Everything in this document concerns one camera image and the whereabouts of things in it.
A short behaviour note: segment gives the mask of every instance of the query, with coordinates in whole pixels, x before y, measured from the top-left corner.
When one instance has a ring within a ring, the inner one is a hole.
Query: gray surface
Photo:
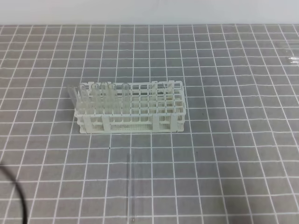
[[[297,31],[1,27],[0,155],[30,223],[125,223],[131,151],[136,223],[297,224],[299,67],[274,48]],[[185,83],[184,133],[78,133],[67,84],[154,80]],[[18,203],[0,176],[2,223],[20,222]]]

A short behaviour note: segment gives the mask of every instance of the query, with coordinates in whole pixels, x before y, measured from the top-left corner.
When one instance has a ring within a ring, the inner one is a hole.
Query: white wall
[[[299,23],[299,0],[0,0],[0,24]]]

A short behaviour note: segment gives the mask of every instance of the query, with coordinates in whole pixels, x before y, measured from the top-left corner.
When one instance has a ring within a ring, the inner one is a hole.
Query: clear test tube
[[[110,99],[112,102],[113,114],[121,114],[121,107],[117,96],[117,89],[115,83],[109,85]]]
[[[108,82],[101,83],[105,114],[112,114]]]
[[[77,88],[74,86],[68,86],[67,91],[71,97],[71,101],[73,102],[74,107],[77,110],[77,113],[84,114],[85,113],[84,104],[78,95]]]
[[[122,84],[121,90],[122,90],[122,113],[129,114],[130,113],[130,85],[128,83]]]
[[[83,83],[80,84],[79,90],[80,90],[81,100],[85,106],[86,113],[93,114],[93,108],[91,105],[91,101],[89,99],[89,95],[88,95],[86,86]]]
[[[92,95],[93,95],[93,103],[94,103],[95,113],[102,114],[103,113],[103,103],[102,103],[99,85],[97,83],[92,84]]]

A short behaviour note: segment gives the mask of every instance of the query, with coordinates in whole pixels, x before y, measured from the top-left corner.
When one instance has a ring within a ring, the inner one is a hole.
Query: black cable
[[[24,192],[22,190],[22,187],[20,186],[20,184],[17,182],[16,178],[14,177],[14,174],[9,171],[5,165],[3,163],[0,163],[0,170],[4,173],[4,175],[14,184],[18,195],[20,197],[21,200],[21,207],[22,207],[22,214],[23,214],[23,224],[27,224],[28,221],[28,209],[27,209],[27,205],[26,205],[26,200],[25,200],[25,195]]]

